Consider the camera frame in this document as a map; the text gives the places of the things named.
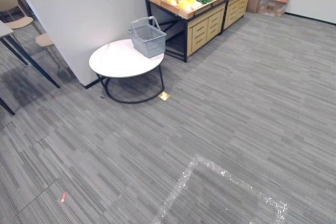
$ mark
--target white tape outline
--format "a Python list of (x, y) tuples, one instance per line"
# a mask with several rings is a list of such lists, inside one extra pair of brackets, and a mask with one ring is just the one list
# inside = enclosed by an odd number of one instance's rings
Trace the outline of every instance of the white tape outline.
[(272, 221), (270, 224), (283, 224), (285, 221), (285, 214), (288, 210), (288, 205), (286, 203), (283, 203), (282, 201), (276, 201), (272, 197), (257, 191), (254, 189), (250, 184), (242, 181), (241, 179), (238, 179), (237, 177), (230, 174), (227, 170), (223, 169), (219, 165), (201, 157), (201, 156), (194, 156), (192, 161), (189, 163), (186, 170), (183, 172), (182, 177), (178, 180), (178, 182), (175, 184), (173, 190), (167, 197), (166, 201), (164, 202), (163, 206), (160, 208), (159, 212), (154, 217), (151, 224), (162, 224), (162, 221), (166, 217), (168, 211), (172, 207), (175, 199), (179, 196), (185, 185), (187, 184), (190, 176), (192, 175), (194, 169), (197, 165), (204, 165), (205, 167), (209, 168), (213, 172), (215, 172), (218, 175), (221, 175), (222, 177), (228, 179), (230, 182), (236, 184), (237, 186), (243, 188), (244, 190), (250, 192), (257, 198), (261, 199), (264, 203), (269, 204), (273, 206), (276, 210), (275, 214), (275, 220)]

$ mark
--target black metal table base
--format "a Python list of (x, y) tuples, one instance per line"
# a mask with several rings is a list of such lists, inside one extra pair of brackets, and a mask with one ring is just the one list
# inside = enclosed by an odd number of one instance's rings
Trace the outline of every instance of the black metal table base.
[(0, 41), (7, 47), (20, 61), (24, 64), (28, 65), (28, 63), (20, 56), (20, 54), (26, 58), (48, 81), (50, 81), (53, 85), (57, 88), (60, 86), (57, 84), (56, 81), (10, 36), (7, 35), (3, 38), (0, 38)]
[(142, 102), (150, 101), (150, 100), (152, 100), (152, 99), (158, 97), (159, 94), (161, 94), (161, 93), (164, 91), (164, 84), (163, 84), (163, 78), (162, 78), (161, 66), (159, 65), (159, 66), (156, 67), (156, 68), (159, 70), (160, 79), (161, 79), (161, 89), (160, 89), (160, 91), (159, 91), (158, 93), (156, 93), (155, 95), (151, 96), (151, 97), (148, 97), (148, 98), (146, 98), (146, 99), (139, 100), (139, 101), (122, 101), (122, 100), (120, 100), (120, 99), (114, 97), (114, 96), (110, 93), (110, 91), (109, 91), (109, 89), (108, 89), (108, 84), (109, 84), (109, 82), (110, 82), (110, 80), (111, 80), (112, 78), (110, 78), (110, 77), (106, 77), (106, 81), (104, 82), (104, 81), (103, 81), (103, 77), (102, 77), (101, 75), (97, 74), (97, 76), (98, 76), (98, 78), (99, 78), (100, 83), (103, 85), (106, 94), (107, 94), (113, 101), (120, 102), (120, 103), (126, 103), (126, 104), (137, 104), (137, 103), (142, 103)]
[(5, 101), (2, 100), (1, 98), (0, 98), (0, 105), (1, 105), (2, 107), (4, 107), (4, 109), (7, 110), (7, 112), (8, 112), (9, 114), (11, 114), (11, 115), (15, 115), (14, 111), (11, 110), (10, 107), (9, 107), (9, 106), (5, 103)]

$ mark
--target white partition wall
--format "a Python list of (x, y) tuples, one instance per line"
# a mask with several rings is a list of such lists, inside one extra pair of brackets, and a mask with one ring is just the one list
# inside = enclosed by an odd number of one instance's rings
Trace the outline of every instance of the white partition wall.
[(95, 49), (127, 38), (130, 22), (146, 16), (144, 0), (27, 0), (78, 80), (97, 79), (89, 67)]

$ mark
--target basket handle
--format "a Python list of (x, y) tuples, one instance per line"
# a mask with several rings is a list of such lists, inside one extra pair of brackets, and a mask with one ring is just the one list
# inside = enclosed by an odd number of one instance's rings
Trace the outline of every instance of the basket handle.
[(143, 18), (139, 18), (139, 19), (131, 22), (132, 31), (135, 33), (136, 36), (137, 36), (137, 31), (134, 29), (134, 24), (137, 23), (137, 22), (139, 22), (139, 21), (142, 21), (142, 20), (153, 20), (155, 22), (155, 25), (156, 25), (157, 29), (161, 30), (161, 28), (159, 26), (159, 23), (158, 23), (158, 21), (156, 20), (156, 18), (154, 16), (143, 17)]

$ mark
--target wooden crate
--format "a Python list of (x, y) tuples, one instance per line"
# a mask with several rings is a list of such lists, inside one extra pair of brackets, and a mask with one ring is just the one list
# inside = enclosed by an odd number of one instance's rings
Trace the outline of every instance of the wooden crate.
[(218, 6), (221, 3), (225, 2), (226, 0), (212, 0), (211, 2), (200, 6), (198, 9), (196, 10), (192, 10), (190, 12), (187, 12), (177, 6), (171, 5), (169, 4), (166, 0), (149, 0), (169, 11), (171, 11), (172, 13), (185, 18), (185, 19), (191, 19), (192, 17), (194, 17), (195, 15), (201, 14), (203, 12), (205, 12), (206, 10), (211, 9), (212, 7)]

